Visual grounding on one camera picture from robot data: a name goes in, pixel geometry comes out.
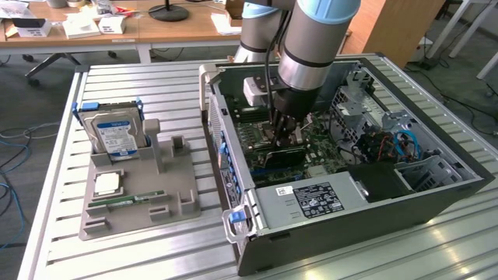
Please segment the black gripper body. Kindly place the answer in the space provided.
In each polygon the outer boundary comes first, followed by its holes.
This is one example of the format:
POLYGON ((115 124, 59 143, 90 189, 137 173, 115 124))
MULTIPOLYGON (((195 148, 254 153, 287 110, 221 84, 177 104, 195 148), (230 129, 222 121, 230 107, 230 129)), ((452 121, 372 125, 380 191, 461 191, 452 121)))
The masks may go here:
POLYGON ((278 90, 274 94, 274 118, 279 119, 286 116, 295 120, 305 119, 311 112, 320 92, 321 88, 313 90, 298 90, 295 88, 278 90))

